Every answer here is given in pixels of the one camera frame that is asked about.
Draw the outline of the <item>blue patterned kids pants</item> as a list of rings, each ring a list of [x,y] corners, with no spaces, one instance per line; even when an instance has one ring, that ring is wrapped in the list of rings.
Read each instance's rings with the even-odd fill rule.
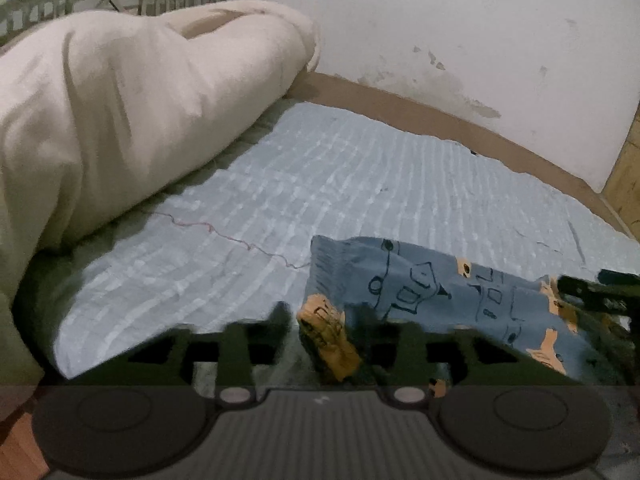
[[[413,322],[435,334],[469,328],[580,382],[616,378],[600,330],[579,323],[554,278],[527,281],[388,238],[316,236],[310,255],[297,321],[337,380],[360,369],[367,356],[357,338],[375,322]]]

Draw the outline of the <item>light blue bed cover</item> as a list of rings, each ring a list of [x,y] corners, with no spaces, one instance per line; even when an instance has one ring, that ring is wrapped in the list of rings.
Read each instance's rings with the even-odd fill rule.
[[[434,136],[308,103],[273,106],[213,162],[75,246],[24,286],[44,359],[74,377],[174,326],[214,332],[306,299],[309,266],[138,209],[206,221],[292,263],[316,236],[376,237],[537,281],[637,272],[639,246],[573,197]]]

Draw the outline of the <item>wooden wardrobe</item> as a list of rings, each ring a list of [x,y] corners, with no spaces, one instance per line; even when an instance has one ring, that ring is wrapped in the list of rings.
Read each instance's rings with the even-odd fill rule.
[[[640,234],[640,122],[639,112],[620,150],[602,198],[616,214],[618,221],[636,240]]]

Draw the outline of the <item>red thread on bed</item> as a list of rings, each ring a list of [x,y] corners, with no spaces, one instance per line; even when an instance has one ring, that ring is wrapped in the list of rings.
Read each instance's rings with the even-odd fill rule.
[[[267,252],[264,248],[261,248],[261,247],[257,246],[256,244],[249,243],[246,240],[242,240],[242,238],[236,238],[236,237],[221,233],[211,223],[206,222],[206,221],[184,222],[184,221],[181,221],[181,220],[177,219],[173,214],[168,214],[168,212],[161,212],[161,211],[150,211],[150,210],[138,209],[138,213],[139,214],[145,214],[146,216],[162,217],[162,218],[168,219],[174,226],[178,226],[178,228],[183,228],[183,229],[203,228],[203,229],[206,229],[208,234],[216,235],[216,236],[222,238],[223,240],[226,240],[227,242],[241,245],[248,252],[260,252],[263,256],[266,256],[268,258],[279,259],[279,260],[282,261],[283,265],[287,269],[292,269],[292,270],[299,271],[299,270],[306,269],[306,268],[308,268],[308,266],[310,266],[310,262],[309,261],[306,261],[304,263],[292,263],[290,260],[288,260],[288,258],[285,257],[285,255],[276,254],[275,252]]]

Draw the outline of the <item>cream rolled duvet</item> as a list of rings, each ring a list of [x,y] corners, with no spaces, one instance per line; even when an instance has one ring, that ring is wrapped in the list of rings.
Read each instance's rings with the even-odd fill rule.
[[[311,18],[235,0],[159,16],[85,11],[1,57],[1,380],[42,371],[11,306],[39,249],[79,240],[200,168],[320,56]]]

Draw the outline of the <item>brown wooden bed frame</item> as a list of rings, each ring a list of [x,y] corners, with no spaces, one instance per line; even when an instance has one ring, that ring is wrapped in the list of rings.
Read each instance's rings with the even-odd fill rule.
[[[349,110],[419,136],[436,136],[458,142],[476,154],[497,159],[515,172],[531,174],[576,198],[617,231],[632,235],[631,229],[608,202],[584,180],[472,122],[390,92],[326,74],[300,74],[286,96],[297,101]]]

